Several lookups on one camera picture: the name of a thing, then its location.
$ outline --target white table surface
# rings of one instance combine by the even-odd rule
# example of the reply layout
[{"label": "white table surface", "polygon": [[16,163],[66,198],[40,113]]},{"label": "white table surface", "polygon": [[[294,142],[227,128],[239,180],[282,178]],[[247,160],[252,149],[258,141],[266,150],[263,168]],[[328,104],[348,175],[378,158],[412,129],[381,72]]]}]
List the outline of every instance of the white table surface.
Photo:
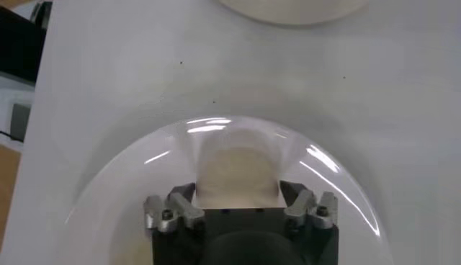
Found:
[{"label": "white table surface", "polygon": [[376,207],[395,264],[459,264],[460,10],[371,0],[283,28],[213,0],[55,1],[1,264],[49,265],[106,162],[211,114],[272,120],[332,153]]}]

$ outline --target black cable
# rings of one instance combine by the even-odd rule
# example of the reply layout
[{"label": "black cable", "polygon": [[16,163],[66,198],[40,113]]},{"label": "black cable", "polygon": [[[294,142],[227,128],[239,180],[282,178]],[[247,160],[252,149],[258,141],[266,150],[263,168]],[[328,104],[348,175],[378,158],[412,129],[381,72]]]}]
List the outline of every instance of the black cable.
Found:
[{"label": "black cable", "polygon": [[4,132],[4,131],[2,131],[2,130],[0,130],[0,135],[8,136],[11,140],[15,140],[15,141],[18,141],[18,142],[21,142],[21,143],[24,142],[22,139],[16,138],[16,137],[14,137],[13,135],[10,135],[9,133]]}]

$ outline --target hex bolt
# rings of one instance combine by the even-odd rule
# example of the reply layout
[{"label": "hex bolt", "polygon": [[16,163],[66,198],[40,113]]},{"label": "hex bolt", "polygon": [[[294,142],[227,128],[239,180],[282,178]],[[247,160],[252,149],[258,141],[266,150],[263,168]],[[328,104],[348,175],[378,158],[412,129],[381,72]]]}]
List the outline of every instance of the hex bolt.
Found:
[{"label": "hex bolt", "polygon": [[173,211],[170,209],[165,209],[161,212],[161,219],[163,221],[171,220],[173,219]]},{"label": "hex bolt", "polygon": [[328,208],[325,206],[319,206],[317,207],[317,212],[316,214],[321,217],[327,217],[328,216]]}]

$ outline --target wooden floor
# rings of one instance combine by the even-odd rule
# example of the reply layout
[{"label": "wooden floor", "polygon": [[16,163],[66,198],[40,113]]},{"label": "wooden floor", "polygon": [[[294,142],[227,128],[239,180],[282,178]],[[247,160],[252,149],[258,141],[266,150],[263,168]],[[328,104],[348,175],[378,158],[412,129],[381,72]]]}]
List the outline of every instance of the wooden floor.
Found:
[{"label": "wooden floor", "polygon": [[4,6],[8,9],[13,7],[19,6],[20,4],[24,4],[30,2],[32,0],[0,0],[0,6]]},{"label": "wooden floor", "polygon": [[21,154],[0,145],[0,249]]}]

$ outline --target white cylindrical object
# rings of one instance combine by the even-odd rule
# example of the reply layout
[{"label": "white cylindrical object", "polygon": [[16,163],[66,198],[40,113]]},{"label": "white cylindrical object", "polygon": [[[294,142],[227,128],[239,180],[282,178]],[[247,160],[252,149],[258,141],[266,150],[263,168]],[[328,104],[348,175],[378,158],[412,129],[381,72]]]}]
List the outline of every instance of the white cylindrical object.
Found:
[{"label": "white cylindrical object", "polygon": [[274,24],[307,25],[344,17],[368,0],[219,0],[252,19]]}]

